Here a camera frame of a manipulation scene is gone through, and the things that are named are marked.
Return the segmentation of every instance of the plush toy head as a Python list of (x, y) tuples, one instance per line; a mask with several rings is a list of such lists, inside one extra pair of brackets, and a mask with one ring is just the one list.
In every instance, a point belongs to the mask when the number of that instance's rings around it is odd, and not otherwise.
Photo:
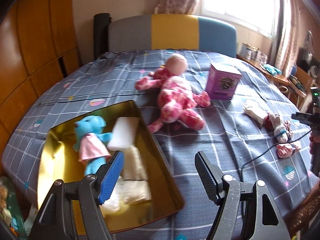
[(106, 122), (101, 116), (89, 115), (78, 122), (75, 122), (75, 133), (78, 139), (81, 139), (88, 133), (100, 134)]
[(174, 53), (168, 58), (165, 68), (173, 75), (180, 76), (187, 70), (188, 62), (183, 55)]

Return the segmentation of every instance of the window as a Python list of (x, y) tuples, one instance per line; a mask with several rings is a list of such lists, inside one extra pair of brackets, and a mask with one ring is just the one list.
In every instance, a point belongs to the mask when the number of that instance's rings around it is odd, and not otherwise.
[(275, 0), (203, 0), (202, 14), (234, 22), (271, 37)]

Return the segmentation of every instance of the purple box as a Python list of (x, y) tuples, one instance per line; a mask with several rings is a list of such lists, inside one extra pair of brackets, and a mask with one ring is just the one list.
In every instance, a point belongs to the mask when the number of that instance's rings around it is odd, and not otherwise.
[(241, 76), (233, 66), (211, 64), (205, 91), (211, 99), (231, 100)]

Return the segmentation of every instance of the small plush toy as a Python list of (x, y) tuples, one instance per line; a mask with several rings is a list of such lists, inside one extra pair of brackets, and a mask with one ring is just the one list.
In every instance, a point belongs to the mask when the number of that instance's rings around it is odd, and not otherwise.
[(274, 128), (273, 136), (278, 142), (286, 143), (288, 141), (287, 128), (283, 125), (282, 116), (273, 113), (269, 113), (268, 115)]
[(76, 144), (79, 161), (86, 164), (84, 175), (95, 174), (99, 167), (111, 157), (104, 143), (112, 138), (112, 133), (102, 133), (106, 122), (101, 116), (90, 115), (75, 122)]
[(148, 126), (151, 133), (159, 131), (164, 123), (172, 123), (177, 120), (182, 121), (193, 130), (201, 130), (204, 127), (204, 120), (192, 108), (197, 105), (209, 107), (210, 98), (205, 91), (200, 95), (194, 94), (189, 82), (179, 76), (187, 68), (185, 57), (180, 54), (172, 54), (164, 68), (159, 68), (156, 72), (149, 74), (153, 76), (153, 80), (146, 76), (136, 82), (137, 90), (161, 88), (158, 95), (160, 118)]
[(292, 143), (278, 144), (276, 149), (279, 158), (286, 159), (299, 152), (301, 149), (301, 142), (296, 141)]

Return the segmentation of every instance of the bed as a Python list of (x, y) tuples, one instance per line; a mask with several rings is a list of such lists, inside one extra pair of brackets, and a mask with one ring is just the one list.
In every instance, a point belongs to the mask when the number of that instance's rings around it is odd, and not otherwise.
[[(210, 63), (232, 65), (243, 75), (233, 99), (212, 100), (209, 108), (196, 108), (206, 121), (204, 129), (197, 132), (172, 123), (155, 133), (185, 197), (185, 208), (152, 224), (117, 234), (119, 239), (204, 239), (217, 206), (209, 201), (196, 172), (195, 153), (204, 151), (224, 173), (239, 179), (241, 166), (276, 142), (271, 133), (260, 129), (244, 113), (244, 102), (255, 100), (267, 112), (282, 114), (289, 121), (297, 108), (259, 71), (235, 58), (236, 30), (224, 22), (187, 15), (146, 15), (113, 22), (107, 34), (109, 52), (58, 82), (30, 108), (4, 150), (3, 167), (37, 206), (37, 194), (42, 188), (38, 181), (45, 169), (42, 149), (50, 128), (126, 100), (136, 102), (146, 124), (153, 122), (159, 116), (158, 90), (137, 91), (134, 84), (164, 64), (172, 53), (187, 58), (189, 68), (183, 77), (195, 93), (204, 90)], [(308, 126), (291, 123), (294, 138), (309, 131)], [(244, 168), (245, 182), (266, 182), (283, 216), (294, 210), (318, 182), (309, 171), (308, 136), (300, 141), (300, 153), (288, 159), (279, 159), (272, 149)], [(241, 220), (239, 213), (235, 237), (240, 234)]]

